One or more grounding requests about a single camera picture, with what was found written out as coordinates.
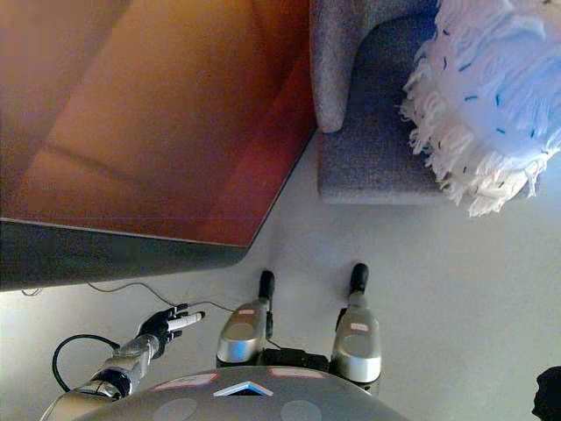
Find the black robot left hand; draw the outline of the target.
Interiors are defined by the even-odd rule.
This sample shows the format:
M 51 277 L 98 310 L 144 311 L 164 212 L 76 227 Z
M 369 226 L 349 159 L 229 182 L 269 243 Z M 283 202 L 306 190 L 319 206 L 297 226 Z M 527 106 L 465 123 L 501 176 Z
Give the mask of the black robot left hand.
M 206 316 L 204 311 L 190 313 L 186 303 L 167 310 L 156 312 L 139 328 L 139 335 L 149 334 L 158 340 L 157 353 L 164 353 L 166 345 L 179 338 L 183 330 L 201 322 Z

